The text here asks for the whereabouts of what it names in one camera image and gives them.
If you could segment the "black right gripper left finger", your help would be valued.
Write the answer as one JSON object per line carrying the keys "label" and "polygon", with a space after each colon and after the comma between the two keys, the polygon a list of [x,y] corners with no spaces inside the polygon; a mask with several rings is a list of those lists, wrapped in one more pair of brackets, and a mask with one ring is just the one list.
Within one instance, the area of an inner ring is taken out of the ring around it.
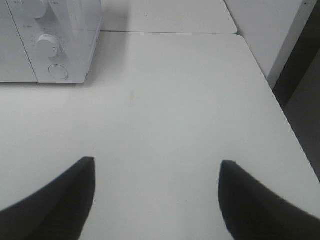
{"label": "black right gripper left finger", "polygon": [[94,157],[83,157],[56,179],[1,210],[2,240],[78,240],[96,189]]}

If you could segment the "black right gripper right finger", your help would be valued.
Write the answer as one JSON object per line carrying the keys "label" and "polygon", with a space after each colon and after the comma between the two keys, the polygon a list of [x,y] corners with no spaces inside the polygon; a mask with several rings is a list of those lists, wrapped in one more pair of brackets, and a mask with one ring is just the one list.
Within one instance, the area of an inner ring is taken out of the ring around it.
{"label": "black right gripper right finger", "polygon": [[320,220],[284,200],[232,160],[220,165],[218,202],[235,240],[318,240]]}

